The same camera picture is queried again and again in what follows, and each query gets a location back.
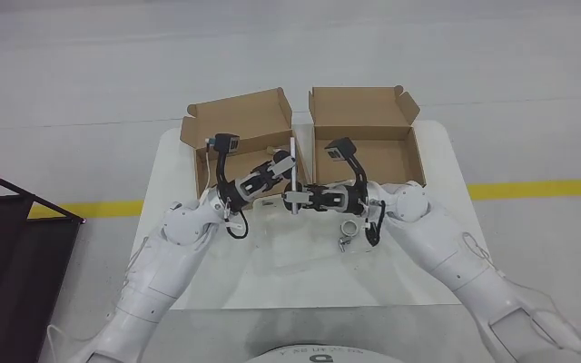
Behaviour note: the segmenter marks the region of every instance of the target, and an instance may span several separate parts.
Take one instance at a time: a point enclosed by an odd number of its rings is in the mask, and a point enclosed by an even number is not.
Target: box flap
[[[192,117],[183,118],[180,138],[196,149],[218,132],[243,140],[291,128],[292,110],[282,88],[191,104],[188,113]]]
[[[315,126],[410,126],[419,107],[403,87],[313,87]]]

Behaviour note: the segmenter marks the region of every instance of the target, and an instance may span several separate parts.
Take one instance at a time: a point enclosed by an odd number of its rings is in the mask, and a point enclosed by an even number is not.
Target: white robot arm
[[[234,152],[237,144],[238,137],[229,134],[218,134],[209,141],[207,149],[213,145],[218,152],[217,186],[206,189],[199,201],[190,205],[176,202],[165,213],[130,259],[110,321],[70,363],[139,362],[163,315],[192,281],[218,228],[225,224],[233,238],[244,238],[248,225],[243,235],[234,234],[231,229],[241,226],[230,222],[231,214],[243,217],[246,204],[283,177],[290,178],[295,159],[278,151],[273,161],[256,167],[247,177],[226,181],[226,154]]]
[[[561,316],[525,299],[489,262],[472,235],[445,208],[428,201],[423,188],[410,182],[388,187],[392,193],[377,185],[372,189],[382,200],[391,201],[385,218],[389,234],[468,309],[496,362],[581,361],[581,339],[575,329]],[[407,219],[402,210],[411,211],[410,215],[424,212]]]

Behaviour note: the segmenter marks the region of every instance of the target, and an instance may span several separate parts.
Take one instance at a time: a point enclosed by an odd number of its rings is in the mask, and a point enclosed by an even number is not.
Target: yellow line
[[[581,196],[581,180],[469,184],[468,191],[473,201]]]
[[[59,207],[83,218],[134,217],[142,214],[143,201],[66,203],[59,204]],[[42,205],[35,205],[30,210],[28,218],[48,218],[58,217],[60,215]]]
[[[473,201],[581,196],[581,180],[469,184],[468,191]],[[143,201],[96,201],[66,203],[60,206],[83,218],[134,217],[141,215]],[[35,205],[30,211],[29,218],[59,215],[42,205]]]

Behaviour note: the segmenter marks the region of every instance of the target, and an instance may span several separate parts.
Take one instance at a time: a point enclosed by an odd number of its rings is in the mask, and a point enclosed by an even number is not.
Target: white table
[[[306,115],[295,115],[307,123]],[[428,193],[442,202],[486,248],[477,215],[444,127],[416,121],[419,152]],[[296,124],[303,151],[310,147],[311,125]],[[192,148],[180,129],[166,132],[159,144],[133,250],[141,244],[173,201],[196,198]],[[303,155],[309,165],[312,155]],[[255,271],[255,241],[217,235],[208,255],[172,309],[269,309],[459,304],[437,280],[420,270],[391,238],[374,253],[329,260],[316,269],[287,275]]]

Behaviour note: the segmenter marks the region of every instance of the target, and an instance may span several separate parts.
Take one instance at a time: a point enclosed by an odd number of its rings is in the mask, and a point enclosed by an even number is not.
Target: open cardboard box
[[[314,122],[313,175],[318,184],[354,178],[346,162],[324,148],[349,136],[368,180],[379,184],[426,184],[411,124],[419,107],[403,87],[313,87],[309,109]]]
[[[240,136],[238,151],[228,155],[226,178],[232,180],[248,175],[252,169],[272,160],[267,153],[269,146],[290,149],[292,109],[284,96],[282,88],[245,94],[207,103],[191,104],[182,121],[180,139],[194,148],[196,165],[196,187],[202,195],[208,178],[206,165],[206,139],[218,132],[233,133]],[[297,146],[297,174],[299,182],[309,183],[310,176],[304,169]],[[217,152],[210,150],[210,185],[216,183]],[[283,181],[262,194],[280,194],[287,185]]]

